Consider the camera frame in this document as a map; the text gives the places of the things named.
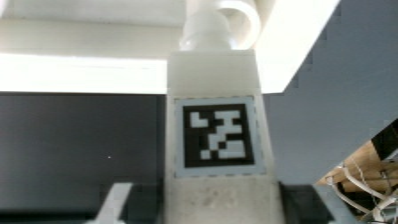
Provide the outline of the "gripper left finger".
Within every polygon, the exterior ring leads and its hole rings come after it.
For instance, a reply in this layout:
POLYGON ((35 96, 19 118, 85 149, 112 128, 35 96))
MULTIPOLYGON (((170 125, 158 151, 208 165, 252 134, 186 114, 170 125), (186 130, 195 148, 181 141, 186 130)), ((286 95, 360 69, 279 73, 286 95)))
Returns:
POLYGON ((160 185, 115 182, 87 224, 158 224, 160 185))

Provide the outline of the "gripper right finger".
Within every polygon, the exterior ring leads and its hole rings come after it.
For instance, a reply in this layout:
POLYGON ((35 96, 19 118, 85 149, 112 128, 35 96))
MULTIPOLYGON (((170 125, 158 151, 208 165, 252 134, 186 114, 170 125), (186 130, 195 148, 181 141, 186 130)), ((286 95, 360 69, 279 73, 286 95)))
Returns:
POLYGON ((343 203, 311 185, 279 184, 286 224, 360 224, 343 203))

